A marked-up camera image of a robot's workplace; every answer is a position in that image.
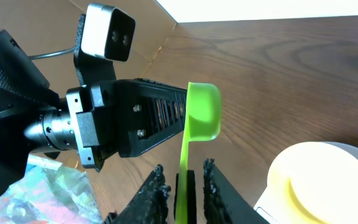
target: green spoon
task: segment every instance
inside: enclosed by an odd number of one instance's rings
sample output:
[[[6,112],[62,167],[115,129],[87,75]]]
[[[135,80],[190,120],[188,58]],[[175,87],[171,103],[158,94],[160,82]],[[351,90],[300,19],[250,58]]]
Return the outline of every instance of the green spoon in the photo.
[[[222,97],[219,89],[208,83],[189,82],[186,97],[186,120],[181,145],[176,223],[187,224],[187,169],[191,141],[210,141],[221,131]]]

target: gray cable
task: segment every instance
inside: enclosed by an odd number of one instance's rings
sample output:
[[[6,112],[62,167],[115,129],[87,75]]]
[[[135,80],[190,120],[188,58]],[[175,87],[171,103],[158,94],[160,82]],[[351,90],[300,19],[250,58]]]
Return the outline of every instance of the gray cable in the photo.
[[[72,47],[70,49],[66,49],[66,50],[59,50],[57,52],[51,52],[51,53],[42,54],[42,55],[29,56],[29,59],[30,60],[37,60],[37,59],[43,59],[43,58],[49,58],[49,57],[56,57],[56,56],[61,56],[61,55],[65,55],[65,54],[70,54],[73,51],[74,51],[74,47]]]

